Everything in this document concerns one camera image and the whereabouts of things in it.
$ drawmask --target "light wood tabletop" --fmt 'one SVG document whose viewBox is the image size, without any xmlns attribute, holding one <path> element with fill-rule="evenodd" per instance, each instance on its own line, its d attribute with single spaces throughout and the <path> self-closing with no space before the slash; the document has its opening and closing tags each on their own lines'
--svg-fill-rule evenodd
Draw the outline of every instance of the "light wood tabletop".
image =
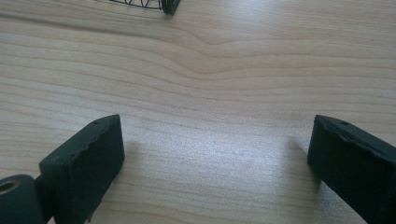
<svg viewBox="0 0 396 224">
<path fill-rule="evenodd" d="M 396 145 L 396 2 L 0 2 L 0 179 L 120 114 L 100 223 L 365 223 L 306 164 L 316 114 Z"/>
</svg>

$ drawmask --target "wooden surface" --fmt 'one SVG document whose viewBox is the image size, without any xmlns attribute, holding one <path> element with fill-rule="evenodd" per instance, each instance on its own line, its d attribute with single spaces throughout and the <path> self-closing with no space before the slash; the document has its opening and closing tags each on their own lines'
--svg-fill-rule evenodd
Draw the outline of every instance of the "wooden surface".
<svg viewBox="0 0 396 224">
<path fill-rule="evenodd" d="M 0 178 L 121 115 L 92 223 L 364 223 L 306 165 L 316 114 L 396 145 L 396 2 L 0 2 Z"/>
</svg>

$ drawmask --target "round screw hole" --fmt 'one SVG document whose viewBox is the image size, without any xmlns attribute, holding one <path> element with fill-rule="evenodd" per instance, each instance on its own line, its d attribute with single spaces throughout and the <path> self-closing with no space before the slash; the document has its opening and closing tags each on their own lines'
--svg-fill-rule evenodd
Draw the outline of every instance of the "round screw hole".
<svg viewBox="0 0 396 224">
<path fill-rule="evenodd" d="M 6 194 L 14 190 L 20 185 L 19 180 L 8 180 L 2 184 L 0 184 L 0 194 Z"/>
</svg>

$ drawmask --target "black metal object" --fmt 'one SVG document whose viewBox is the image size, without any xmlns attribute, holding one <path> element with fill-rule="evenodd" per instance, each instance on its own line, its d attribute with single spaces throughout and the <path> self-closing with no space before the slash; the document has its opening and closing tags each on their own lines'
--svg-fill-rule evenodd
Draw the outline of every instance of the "black metal object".
<svg viewBox="0 0 396 224">
<path fill-rule="evenodd" d="M 308 164 L 369 224 L 396 223 L 396 147 L 345 121 L 316 116 Z"/>
<path fill-rule="evenodd" d="M 0 180 L 0 224 L 83 224 L 124 161 L 120 116 L 95 120 L 39 163 L 41 176 Z"/>
<path fill-rule="evenodd" d="M 142 7 L 146 9 L 159 9 L 165 14 L 174 15 L 180 0 L 110 0 L 131 7 Z"/>
</svg>

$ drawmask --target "wooden table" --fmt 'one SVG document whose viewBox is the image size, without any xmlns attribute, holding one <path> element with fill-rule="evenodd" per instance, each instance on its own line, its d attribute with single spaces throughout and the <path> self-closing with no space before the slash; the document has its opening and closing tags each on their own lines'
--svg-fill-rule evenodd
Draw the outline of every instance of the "wooden table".
<svg viewBox="0 0 396 224">
<path fill-rule="evenodd" d="M 120 114 L 92 223 L 364 223 L 306 164 L 316 114 L 396 145 L 396 2 L 0 2 L 0 178 Z"/>
</svg>

